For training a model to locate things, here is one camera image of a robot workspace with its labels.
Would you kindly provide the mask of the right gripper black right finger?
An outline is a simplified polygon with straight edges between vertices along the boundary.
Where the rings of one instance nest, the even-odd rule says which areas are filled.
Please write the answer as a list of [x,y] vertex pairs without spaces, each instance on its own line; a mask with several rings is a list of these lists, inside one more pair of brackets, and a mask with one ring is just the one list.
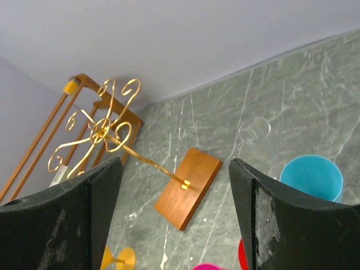
[[358,269],[359,206],[327,201],[239,158],[229,180],[249,269]]

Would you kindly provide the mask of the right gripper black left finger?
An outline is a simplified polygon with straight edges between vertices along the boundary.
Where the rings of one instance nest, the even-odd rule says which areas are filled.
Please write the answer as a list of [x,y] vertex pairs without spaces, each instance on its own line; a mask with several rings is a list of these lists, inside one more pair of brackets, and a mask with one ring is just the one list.
[[100,269],[123,177],[119,157],[1,206],[1,269]]

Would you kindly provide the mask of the red wine glass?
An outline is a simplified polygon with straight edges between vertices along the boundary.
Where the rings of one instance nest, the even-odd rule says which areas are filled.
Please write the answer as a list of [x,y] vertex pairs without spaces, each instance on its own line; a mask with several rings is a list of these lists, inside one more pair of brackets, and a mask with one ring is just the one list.
[[242,270],[248,270],[248,263],[246,260],[246,254],[245,254],[245,248],[244,248],[244,242],[243,239],[240,240],[238,245],[238,260],[239,264]]

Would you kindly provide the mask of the blue wine glass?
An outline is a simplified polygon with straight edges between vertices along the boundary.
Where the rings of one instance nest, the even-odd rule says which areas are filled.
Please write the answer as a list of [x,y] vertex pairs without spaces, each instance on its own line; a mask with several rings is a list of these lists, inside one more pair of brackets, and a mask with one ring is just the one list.
[[303,155],[285,165],[280,182],[314,197],[341,203],[344,178],[338,166],[320,155]]

